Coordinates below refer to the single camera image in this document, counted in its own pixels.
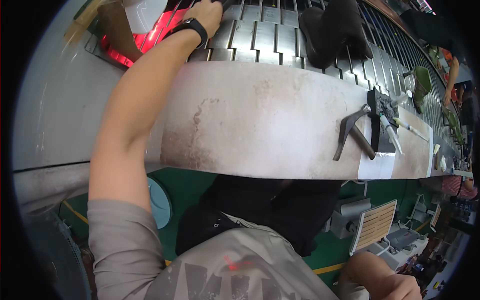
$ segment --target green floor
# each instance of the green floor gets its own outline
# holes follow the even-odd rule
[[[172,202],[173,217],[170,223],[159,230],[158,236],[162,241],[165,259],[174,260],[175,239],[177,234],[178,221],[183,211],[191,204],[198,201],[199,196],[210,186],[216,177],[216,174],[199,171],[181,170],[175,168],[165,168],[149,176],[157,179],[166,188]],[[357,185],[348,182],[340,190],[340,198],[345,199],[363,194],[363,185]],[[413,206],[417,200],[417,192],[425,196],[425,203],[429,209],[434,209],[430,201],[431,193],[423,187],[420,187],[418,180],[376,180],[369,181],[367,196],[371,198],[373,205],[380,205],[398,199],[402,222],[412,212]],[[68,203],[80,214],[86,216],[87,195],[80,195],[68,200]],[[88,237],[88,225],[73,214],[65,205],[60,207],[60,217],[65,219],[65,223],[72,226],[72,234],[80,240]],[[420,223],[415,223],[413,228],[417,228]],[[424,227],[420,233],[429,232],[428,226]],[[312,268],[318,269],[334,264],[344,263],[348,259],[348,249],[351,238],[338,239],[332,232],[322,233],[316,237],[317,249],[311,256],[305,257],[305,262]],[[339,270],[320,274],[320,278],[331,286],[335,281]]]

